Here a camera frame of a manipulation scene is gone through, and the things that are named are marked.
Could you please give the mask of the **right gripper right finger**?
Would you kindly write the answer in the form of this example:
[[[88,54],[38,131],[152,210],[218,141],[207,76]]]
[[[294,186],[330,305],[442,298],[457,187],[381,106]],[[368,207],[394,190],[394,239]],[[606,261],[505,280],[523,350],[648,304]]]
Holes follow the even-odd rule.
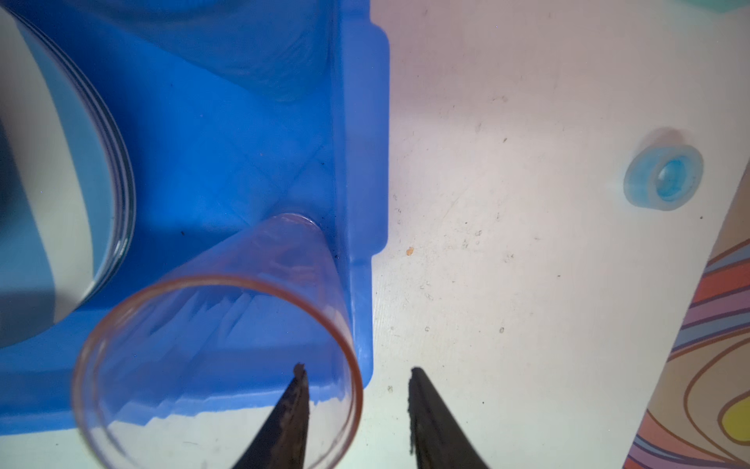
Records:
[[[419,469],[488,469],[421,367],[411,371],[408,414],[410,452]]]

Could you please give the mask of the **pink plastic cup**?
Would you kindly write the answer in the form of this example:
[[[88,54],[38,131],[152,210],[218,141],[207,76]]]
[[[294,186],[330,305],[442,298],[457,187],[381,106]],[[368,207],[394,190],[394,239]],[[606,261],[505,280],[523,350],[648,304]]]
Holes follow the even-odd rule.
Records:
[[[107,468],[234,468],[302,363],[304,468],[338,465],[363,378],[320,227],[284,213],[241,231],[113,308],[72,379],[75,422]]]

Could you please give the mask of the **blue striped plate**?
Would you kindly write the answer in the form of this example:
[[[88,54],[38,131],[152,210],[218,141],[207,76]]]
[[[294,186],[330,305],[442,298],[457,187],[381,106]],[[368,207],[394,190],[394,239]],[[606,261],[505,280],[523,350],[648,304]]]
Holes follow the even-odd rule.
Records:
[[[113,277],[133,236],[136,193],[122,136],[100,94],[44,32],[31,25],[23,38],[46,80],[82,195],[91,235],[88,301]]]
[[[57,324],[123,248],[120,158],[95,92],[39,29],[1,12],[1,343]]]

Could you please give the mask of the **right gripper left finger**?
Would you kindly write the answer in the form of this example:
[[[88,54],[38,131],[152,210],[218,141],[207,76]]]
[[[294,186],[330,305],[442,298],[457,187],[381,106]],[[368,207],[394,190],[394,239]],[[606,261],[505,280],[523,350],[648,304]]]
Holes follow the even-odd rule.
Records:
[[[294,377],[234,469],[302,469],[310,421],[308,373],[297,363]]]

